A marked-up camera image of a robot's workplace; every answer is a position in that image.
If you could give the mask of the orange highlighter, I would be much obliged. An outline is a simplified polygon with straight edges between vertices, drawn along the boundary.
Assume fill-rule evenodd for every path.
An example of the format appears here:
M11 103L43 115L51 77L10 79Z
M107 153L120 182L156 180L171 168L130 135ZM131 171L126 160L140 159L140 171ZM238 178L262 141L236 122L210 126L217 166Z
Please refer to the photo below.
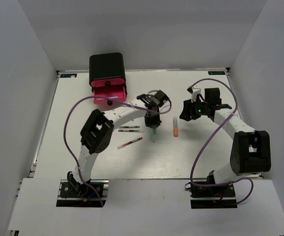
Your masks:
M173 117L172 122L173 122L173 136L178 137L179 133L178 133L178 119L177 119L177 117Z

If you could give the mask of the green highlighter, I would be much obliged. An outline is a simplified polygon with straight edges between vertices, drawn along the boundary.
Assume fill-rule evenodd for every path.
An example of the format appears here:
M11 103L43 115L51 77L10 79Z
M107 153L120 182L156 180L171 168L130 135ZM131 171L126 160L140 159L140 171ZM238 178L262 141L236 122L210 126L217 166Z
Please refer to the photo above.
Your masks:
M156 142L157 140L157 128L156 126L152 126L151 128L151 141Z

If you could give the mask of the pink drawer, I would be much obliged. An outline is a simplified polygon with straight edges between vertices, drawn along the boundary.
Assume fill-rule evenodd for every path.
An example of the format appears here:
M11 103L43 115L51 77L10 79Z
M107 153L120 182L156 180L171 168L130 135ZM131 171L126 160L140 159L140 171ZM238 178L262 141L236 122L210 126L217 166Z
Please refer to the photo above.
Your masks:
M115 99L120 102L125 102L127 96L126 88L123 85L94 88L93 95Z
M99 87L117 86L117 85L122 85L124 83L125 79L123 78L107 78L107 79L93 80L89 84L93 88L99 88Z

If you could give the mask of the pink top drawer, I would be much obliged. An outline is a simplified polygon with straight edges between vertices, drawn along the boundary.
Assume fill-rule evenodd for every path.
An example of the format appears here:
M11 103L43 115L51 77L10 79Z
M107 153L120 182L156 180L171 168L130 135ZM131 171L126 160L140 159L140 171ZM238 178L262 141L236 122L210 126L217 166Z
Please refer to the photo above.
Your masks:
M89 84L93 88L99 88L99 87L117 86L117 85L122 85L124 83L125 79L123 78L107 78L107 79L93 80Z

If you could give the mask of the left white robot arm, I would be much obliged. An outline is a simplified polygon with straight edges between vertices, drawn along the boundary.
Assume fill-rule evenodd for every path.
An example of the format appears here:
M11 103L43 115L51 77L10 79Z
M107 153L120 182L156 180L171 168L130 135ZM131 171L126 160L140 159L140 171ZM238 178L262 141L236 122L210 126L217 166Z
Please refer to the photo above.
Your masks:
M95 109L91 112L80 132L81 151L77 157L67 142L67 125L74 109L81 102L90 98L112 101L120 104L120 107L104 112ZM155 94L141 94L131 103L97 95L79 100L68 113L63 130L64 144L76 161L75 169L67 174L67 180L72 191L77 196L84 196L90 189L94 193L98 193L96 188L90 184L91 171L98 154L103 152L110 144L114 130L129 121L142 117L144 117L146 127L157 128L161 124L160 114L168 113L171 107L171 100L162 90L156 91Z

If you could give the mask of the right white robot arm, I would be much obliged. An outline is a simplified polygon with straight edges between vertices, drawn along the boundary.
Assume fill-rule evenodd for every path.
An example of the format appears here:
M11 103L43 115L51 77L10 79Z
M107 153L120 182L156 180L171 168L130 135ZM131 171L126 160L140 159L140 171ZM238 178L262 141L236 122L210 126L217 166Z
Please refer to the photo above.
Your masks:
M230 105L222 102L218 88L206 88L204 95L196 86L187 90L192 96L183 102L180 119L191 121L206 116L232 139L229 162L209 174L206 189L210 195L220 195L225 189L224 183L270 171L271 149L268 132L258 131L247 125Z

